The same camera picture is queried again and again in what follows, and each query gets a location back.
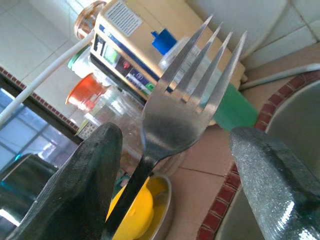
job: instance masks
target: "fork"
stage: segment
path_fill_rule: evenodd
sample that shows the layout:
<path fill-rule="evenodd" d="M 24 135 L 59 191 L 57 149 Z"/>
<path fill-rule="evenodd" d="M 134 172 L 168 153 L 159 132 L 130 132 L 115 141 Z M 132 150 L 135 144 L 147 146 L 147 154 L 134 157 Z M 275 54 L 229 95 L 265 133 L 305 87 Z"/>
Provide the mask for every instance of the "fork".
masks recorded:
<path fill-rule="evenodd" d="M 194 73 L 202 59 L 206 56 L 207 51 L 221 29 L 221 24 L 212 34 L 204 48 L 199 52 L 173 92 L 166 92 L 167 87 L 174 79 L 178 69 L 196 44 L 212 17 L 213 16 L 210 16 L 201 25 L 198 31 L 190 38 L 176 56 L 156 84 L 144 106 L 141 127 L 141 139 L 144 148 L 143 155 L 120 199 L 105 223 L 101 240 L 111 240 L 113 238 L 139 190 L 147 177 L 152 173 L 152 170 L 157 163 L 166 157 L 186 150 L 199 140 L 226 92 L 244 47 L 247 32 L 241 36 L 226 68 L 203 108 L 199 106 L 201 97 L 227 47 L 233 34 L 232 31 L 224 40 L 217 55 L 208 66 L 193 92 L 191 94 L 187 94 L 186 92 Z"/>

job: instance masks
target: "blue bottle cap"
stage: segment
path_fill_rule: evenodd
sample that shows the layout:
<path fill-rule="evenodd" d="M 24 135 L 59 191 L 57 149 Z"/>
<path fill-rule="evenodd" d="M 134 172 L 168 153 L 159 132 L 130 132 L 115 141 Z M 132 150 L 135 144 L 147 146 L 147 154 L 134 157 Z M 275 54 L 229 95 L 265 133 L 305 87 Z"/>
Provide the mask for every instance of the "blue bottle cap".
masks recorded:
<path fill-rule="evenodd" d="M 162 54 L 165 55 L 176 43 L 177 40 L 171 33 L 165 28 L 158 34 L 156 31 L 152 31 L 154 36 L 152 45 Z"/>

